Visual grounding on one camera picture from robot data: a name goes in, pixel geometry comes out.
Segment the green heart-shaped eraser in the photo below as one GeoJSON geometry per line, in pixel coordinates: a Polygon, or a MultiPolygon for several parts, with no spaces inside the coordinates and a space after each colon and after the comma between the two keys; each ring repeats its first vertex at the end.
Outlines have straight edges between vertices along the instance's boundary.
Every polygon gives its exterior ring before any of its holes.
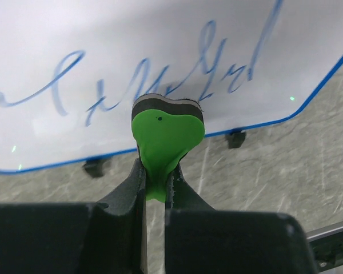
{"type": "Polygon", "coordinates": [[[169,174],[205,136],[202,108],[191,99],[146,94],[133,104],[131,131],[147,173],[146,200],[163,203],[169,174]]]}

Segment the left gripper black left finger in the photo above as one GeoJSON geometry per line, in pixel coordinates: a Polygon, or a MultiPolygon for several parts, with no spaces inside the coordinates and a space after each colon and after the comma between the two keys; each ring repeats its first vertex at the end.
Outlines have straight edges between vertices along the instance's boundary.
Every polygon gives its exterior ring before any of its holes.
{"type": "Polygon", "coordinates": [[[0,203],[0,273],[146,273],[140,160],[97,202],[0,203]]]}

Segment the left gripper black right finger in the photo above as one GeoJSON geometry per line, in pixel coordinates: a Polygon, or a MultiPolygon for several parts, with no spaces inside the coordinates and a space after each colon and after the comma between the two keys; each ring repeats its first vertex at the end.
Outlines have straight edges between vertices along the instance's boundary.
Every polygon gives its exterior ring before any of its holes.
{"type": "Polygon", "coordinates": [[[317,273],[306,235],[285,213],[219,211],[169,175],[165,202],[166,273],[317,273]]]}

